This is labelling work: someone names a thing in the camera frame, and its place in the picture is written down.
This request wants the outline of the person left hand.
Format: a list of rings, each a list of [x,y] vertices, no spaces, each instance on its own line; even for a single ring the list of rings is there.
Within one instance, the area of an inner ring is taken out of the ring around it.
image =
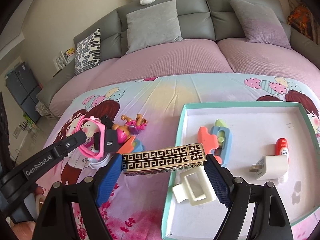
[[[46,197],[30,193],[23,203],[10,215],[10,226],[18,239],[31,239],[40,209]]]

